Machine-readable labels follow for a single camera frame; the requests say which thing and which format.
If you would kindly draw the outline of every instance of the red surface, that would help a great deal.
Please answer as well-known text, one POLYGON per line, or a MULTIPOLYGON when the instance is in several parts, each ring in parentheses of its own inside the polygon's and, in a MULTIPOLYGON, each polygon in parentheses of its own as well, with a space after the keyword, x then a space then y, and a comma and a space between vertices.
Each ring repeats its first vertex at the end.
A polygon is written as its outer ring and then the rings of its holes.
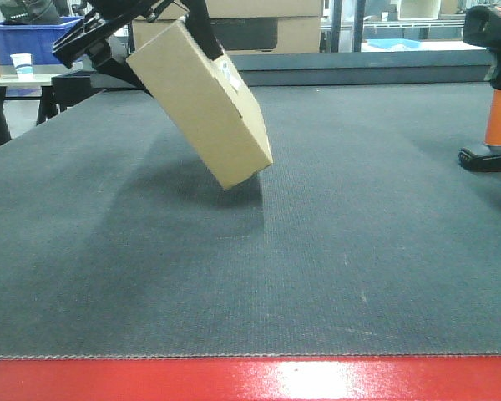
POLYGON ((501 357, 0 360, 0 401, 501 400, 501 357))

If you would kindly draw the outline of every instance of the cardboard box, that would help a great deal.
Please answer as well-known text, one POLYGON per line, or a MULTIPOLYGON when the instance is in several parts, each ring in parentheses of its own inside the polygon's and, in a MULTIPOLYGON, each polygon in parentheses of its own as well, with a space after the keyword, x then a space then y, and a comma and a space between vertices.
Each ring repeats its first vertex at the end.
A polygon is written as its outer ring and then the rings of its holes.
MULTIPOLYGON (((207 0, 207 6, 211 18, 320 17, 323 12, 322 0, 207 0)), ((174 20, 184 14, 173 3, 160 18, 174 20)))
POLYGON ((182 21, 128 63, 224 189, 273 162, 260 106, 226 55, 211 61, 182 21))
MULTIPOLYGON (((170 24, 134 21, 135 47, 140 48, 170 24)), ((213 19, 212 25, 228 54, 319 53, 319 17, 213 19)))

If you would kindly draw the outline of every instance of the label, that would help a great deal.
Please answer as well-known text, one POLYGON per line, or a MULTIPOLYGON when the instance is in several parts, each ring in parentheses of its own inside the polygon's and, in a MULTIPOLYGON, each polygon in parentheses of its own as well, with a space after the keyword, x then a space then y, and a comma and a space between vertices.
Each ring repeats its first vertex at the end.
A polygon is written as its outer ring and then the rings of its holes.
POLYGON ((232 73, 230 72, 230 67, 226 60, 219 61, 218 65, 223 75, 226 77, 226 79, 228 79, 228 82, 230 82, 230 85, 232 85, 232 87, 236 91, 239 91, 243 83, 234 75, 232 75, 232 73))

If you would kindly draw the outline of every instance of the white paper cup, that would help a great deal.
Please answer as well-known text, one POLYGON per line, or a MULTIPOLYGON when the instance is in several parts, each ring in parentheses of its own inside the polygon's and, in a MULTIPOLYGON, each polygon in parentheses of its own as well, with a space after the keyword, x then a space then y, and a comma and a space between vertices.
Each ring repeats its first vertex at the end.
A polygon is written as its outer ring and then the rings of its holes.
POLYGON ((32 54, 18 53, 12 54, 11 60, 17 71, 18 79, 21 81, 33 80, 32 54))

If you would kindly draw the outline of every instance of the blue crate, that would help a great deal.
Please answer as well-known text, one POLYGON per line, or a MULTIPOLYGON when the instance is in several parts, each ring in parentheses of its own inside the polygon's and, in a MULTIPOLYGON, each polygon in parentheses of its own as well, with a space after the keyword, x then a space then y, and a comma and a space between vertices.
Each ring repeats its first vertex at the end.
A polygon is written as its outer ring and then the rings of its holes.
POLYGON ((415 49, 421 46, 421 42, 410 39, 368 39, 367 44, 374 48, 383 48, 386 50, 394 48, 415 49))
POLYGON ((13 65, 10 54, 31 53, 33 64, 60 64, 52 55, 53 43, 79 20, 63 17, 59 25, 4 25, 0 23, 0 65, 13 65))

